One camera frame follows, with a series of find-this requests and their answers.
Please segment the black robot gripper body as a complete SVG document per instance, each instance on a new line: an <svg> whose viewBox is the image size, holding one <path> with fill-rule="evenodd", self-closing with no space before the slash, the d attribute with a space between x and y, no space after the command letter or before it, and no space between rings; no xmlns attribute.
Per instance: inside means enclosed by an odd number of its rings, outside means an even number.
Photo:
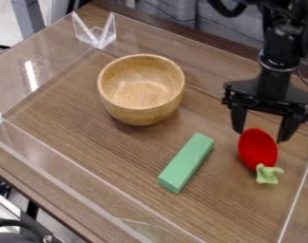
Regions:
<svg viewBox="0 0 308 243"><path fill-rule="evenodd" d="M292 73L261 69L258 76L223 84L222 102L281 117L298 116L308 122L308 91L292 84Z"/></svg>

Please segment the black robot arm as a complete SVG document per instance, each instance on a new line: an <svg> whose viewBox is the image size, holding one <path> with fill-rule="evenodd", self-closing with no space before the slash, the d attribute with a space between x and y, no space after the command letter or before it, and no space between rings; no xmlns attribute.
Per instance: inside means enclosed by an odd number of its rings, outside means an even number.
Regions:
<svg viewBox="0 0 308 243"><path fill-rule="evenodd" d="M223 84L221 102L230 109L235 132L243 131L249 110L282 117L277 140L292 138L308 122L308 92L292 84L292 76L308 55L308 0L235 0L229 9L221 0L207 0L225 17L237 17L247 6L262 13L265 43L258 54L261 71L255 78Z"/></svg>

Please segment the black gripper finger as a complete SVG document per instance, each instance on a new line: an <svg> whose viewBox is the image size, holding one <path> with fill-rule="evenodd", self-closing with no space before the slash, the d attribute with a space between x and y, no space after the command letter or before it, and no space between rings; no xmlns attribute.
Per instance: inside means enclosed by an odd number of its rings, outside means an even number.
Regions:
<svg viewBox="0 0 308 243"><path fill-rule="evenodd" d="M292 138L297 128L301 124L301 118L298 116L285 116L280 125L277 142L286 141Z"/></svg>
<svg viewBox="0 0 308 243"><path fill-rule="evenodd" d="M233 103L230 108L230 117L233 129L237 133L241 134L243 132L246 108L238 105L237 103Z"/></svg>

